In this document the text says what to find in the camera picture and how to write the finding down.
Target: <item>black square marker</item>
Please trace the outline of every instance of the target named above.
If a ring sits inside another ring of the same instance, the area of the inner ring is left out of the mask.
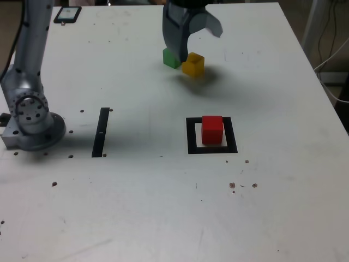
[[[61,7],[53,22],[75,23],[80,11],[81,7]]]
[[[202,123],[201,117],[188,117],[186,119],[186,138],[188,141],[188,154],[224,154],[237,153],[238,148],[235,142],[233,125],[230,117],[223,117],[223,126],[227,146],[197,147],[195,124]]]

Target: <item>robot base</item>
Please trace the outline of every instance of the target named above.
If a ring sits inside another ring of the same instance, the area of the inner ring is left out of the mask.
[[[53,125],[43,133],[35,135],[23,135],[16,121],[11,117],[2,134],[7,149],[19,148],[24,151],[36,151],[52,146],[65,134],[65,123],[58,114],[51,113]]]

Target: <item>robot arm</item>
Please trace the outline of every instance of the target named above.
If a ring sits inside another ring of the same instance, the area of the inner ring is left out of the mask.
[[[63,119],[49,111],[40,76],[52,8],[53,0],[25,1],[15,62],[0,83],[11,112],[2,135],[7,148],[39,150],[65,133]]]
[[[188,56],[191,34],[208,28],[220,37],[222,26],[205,6],[209,0],[167,0],[163,10],[166,46],[181,62]],[[1,79],[11,119],[2,135],[7,148],[40,150],[59,141],[64,120],[49,111],[41,83],[41,64],[52,15],[53,0],[23,0],[25,16],[12,67]]]
[[[215,37],[223,33],[219,20],[206,11],[209,0],[167,0],[163,9],[163,36],[167,48],[185,62],[188,57],[188,38],[207,28]]]

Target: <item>black tape strip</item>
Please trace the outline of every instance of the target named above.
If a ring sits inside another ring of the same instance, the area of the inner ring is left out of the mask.
[[[92,149],[92,157],[102,157],[105,133],[107,131],[109,108],[101,108],[99,113],[96,136]]]

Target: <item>cube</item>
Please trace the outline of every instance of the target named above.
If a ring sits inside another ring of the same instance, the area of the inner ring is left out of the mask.
[[[223,139],[223,117],[203,116],[201,139],[204,145],[220,145]]]
[[[182,64],[183,73],[191,76],[192,78],[197,78],[204,74],[204,62],[205,58],[196,53],[190,53],[186,62]]]
[[[168,48],[163,49],[163,62],[165,65],[176,69],[182,63],[178,61]]]

